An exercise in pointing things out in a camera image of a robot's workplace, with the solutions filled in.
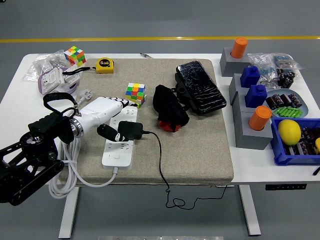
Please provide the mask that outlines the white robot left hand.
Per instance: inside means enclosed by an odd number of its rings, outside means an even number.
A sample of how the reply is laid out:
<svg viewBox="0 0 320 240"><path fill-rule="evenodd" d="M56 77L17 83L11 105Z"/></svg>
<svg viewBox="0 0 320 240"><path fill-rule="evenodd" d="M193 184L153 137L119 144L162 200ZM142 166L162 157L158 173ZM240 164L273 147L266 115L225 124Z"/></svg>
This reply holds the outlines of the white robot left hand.
<svg viewBox="0 0 320 240"><path fill-rule="evenodd" d="M98 135L109 141L129 141L128 137L105 124L127 106L137 107L138 104L118 97L98 97L80 110L80 116L74 116L70 121L73 124L74 136L80 138L87 134L91 128L96 127Z"/></svg>

